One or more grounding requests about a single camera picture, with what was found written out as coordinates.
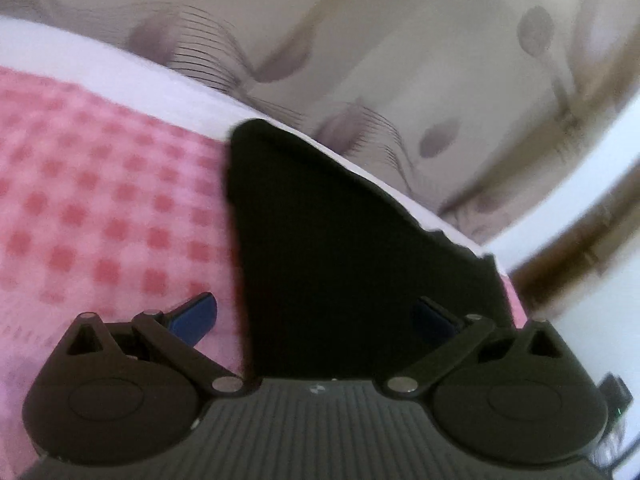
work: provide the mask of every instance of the pink blanket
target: pink blanket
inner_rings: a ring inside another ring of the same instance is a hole
[[[80,312],[129,320],[210,290],[218,322],[197,348],[242,371],[224,165],[223,143],[0,68],[1,479],[36,459],[22,401]]]

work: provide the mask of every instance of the bed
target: bed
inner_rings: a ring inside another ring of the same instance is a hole
[[[83,310],[130,319],[212,288],[219,319],[198,349],[242,372],[237,264],[219,176],[232,127],[266,117],[133,54],[2,16],[0,95],[0,478],[9,479],[36,459],[20,421],[24,394]],[[277,125],[382,188],[423,229],[484,253],[366,171]],[[521,326],[524,311],[501,274]]]

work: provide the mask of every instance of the black cable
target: black cable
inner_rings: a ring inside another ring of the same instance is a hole
[[[629,445],[629,447],[625,449],[625,452],[609,465],[609,471],[613,473],[616,469],[623,465],[623,463],[625,463],[639,448],[640,434],[638,434],[634,441]]]

